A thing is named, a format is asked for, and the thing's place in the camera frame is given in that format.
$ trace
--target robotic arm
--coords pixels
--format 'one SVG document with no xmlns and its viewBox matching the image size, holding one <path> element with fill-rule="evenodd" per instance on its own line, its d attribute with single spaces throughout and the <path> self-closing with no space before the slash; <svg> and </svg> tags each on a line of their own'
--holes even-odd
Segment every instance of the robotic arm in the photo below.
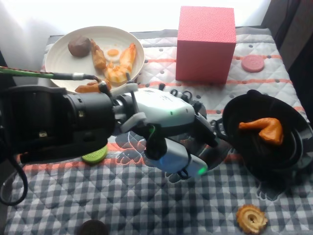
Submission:
<svg viewBox="0 0 313 235">
<path fill-rule="evenodd" d="M 147 140 L 146 157 L 157 168 L 183 179 L 201 175 L 207 171 L 206 163 L 170 137 L 190 133 L 215 147 L 215 135 L 199 113 L 200 103 L 191 105 L 163 89 L 161 85 L 160 90 L 138 90 L 131 82 L 112 93 L 105 82 L 99 83 L 102 93 L 67 94 L 64 88 L 41 86 L 10 88 L 0 93 L 0 161 L 8 158 L 18 169 L 15 154 L 20 154 L 23 164 L 73 159 L 100 149 L 112 134 L 134 131 Z"/>
</svg>

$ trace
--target green indicator light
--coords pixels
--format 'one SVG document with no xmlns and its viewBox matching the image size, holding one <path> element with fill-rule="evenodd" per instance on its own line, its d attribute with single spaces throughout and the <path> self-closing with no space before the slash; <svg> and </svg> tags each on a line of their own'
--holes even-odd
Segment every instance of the green indicator light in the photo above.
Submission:
<svg viewBox="0 0 313 235">
<path fill-rule="evenodd" d="M 202 175 L 207 171 L 206 167 L 202 167 L 199 171 L 198 171 L 198 175 Z"/>
</svg>

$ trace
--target black pan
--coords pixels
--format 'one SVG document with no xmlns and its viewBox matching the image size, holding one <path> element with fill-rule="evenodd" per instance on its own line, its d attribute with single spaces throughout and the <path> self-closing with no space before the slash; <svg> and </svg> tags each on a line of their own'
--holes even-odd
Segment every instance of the black pan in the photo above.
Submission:
<svg viewBox="0 0 313 235">
<path fill-rule="evenodd" d="M 239 130 L 240 122 L 270 117 L 280 120 L 283 126 L 284 140 L 280 146 L 264 142 L 258 135 L 260 130 Z M 225 135 L 221 133 L 221 123 Z M 308 126 L 304 118 L 290 105 L 250 90 L 226 105 L 222 119 L 216 123 L 216 132 L 220 139 L 229 142 L 241 153 L 247 164 L 274 170 L 292 167 L 301 160 L 303 144 L 299 131 Z"/>
</svg>

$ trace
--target red block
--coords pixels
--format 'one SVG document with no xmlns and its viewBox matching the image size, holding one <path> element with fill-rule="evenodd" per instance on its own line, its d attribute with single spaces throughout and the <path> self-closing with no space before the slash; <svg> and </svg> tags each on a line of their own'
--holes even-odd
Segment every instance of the red block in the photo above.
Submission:
<svg viewBox="0 0 313 235">
<path fill-rule="evenodd" d="M 224 84 L 235 46 L 234 9 L 182 6 L 176 80 Z"/>
</svg>

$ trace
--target white background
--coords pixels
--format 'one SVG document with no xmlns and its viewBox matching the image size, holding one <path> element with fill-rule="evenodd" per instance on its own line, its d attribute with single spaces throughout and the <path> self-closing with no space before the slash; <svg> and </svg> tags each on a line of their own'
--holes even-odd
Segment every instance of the white background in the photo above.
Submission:
<svg viewBox="0 0 313 235">
<path fill-rule="evenodd" d="M 232 7 L 236 26 L 260 25 L 270 0 L 0 0 L 0 50 L 8 66 L 39 70 L 47 39 L 106 25 L 128 32 L 178 29 L 182 5 Z"/>
</svg>

